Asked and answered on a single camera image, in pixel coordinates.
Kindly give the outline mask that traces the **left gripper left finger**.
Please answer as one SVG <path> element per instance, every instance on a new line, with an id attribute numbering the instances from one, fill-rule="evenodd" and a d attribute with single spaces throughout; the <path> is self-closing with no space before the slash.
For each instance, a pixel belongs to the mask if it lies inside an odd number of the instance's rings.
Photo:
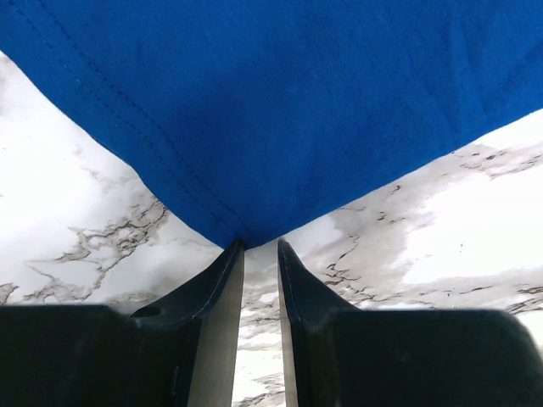
<path id="1" fill-rule="evenodd" d="M 244 246 L 130 315 L 107 305 L 4 305 L 4 406 L 228 406 Z"/>

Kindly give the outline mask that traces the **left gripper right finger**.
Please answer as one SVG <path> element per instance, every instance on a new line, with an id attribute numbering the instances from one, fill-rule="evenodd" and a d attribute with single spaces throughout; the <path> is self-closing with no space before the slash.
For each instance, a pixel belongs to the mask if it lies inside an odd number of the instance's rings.
<path id="1" fill-rule="evenodd" d="M 542 360 L 491 309 L 364 310 L 277 246 L 289 406 L 539 406 Z"/>

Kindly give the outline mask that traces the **blue printed t shirt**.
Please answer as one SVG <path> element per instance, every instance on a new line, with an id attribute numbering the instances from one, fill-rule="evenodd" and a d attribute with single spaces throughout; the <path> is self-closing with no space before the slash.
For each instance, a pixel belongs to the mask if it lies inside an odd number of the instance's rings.
<path id="1" fill-rule="evenodd" d="M 539 1 L 4 1 L 1 49 L 221 247 L 542 106 Z"/>

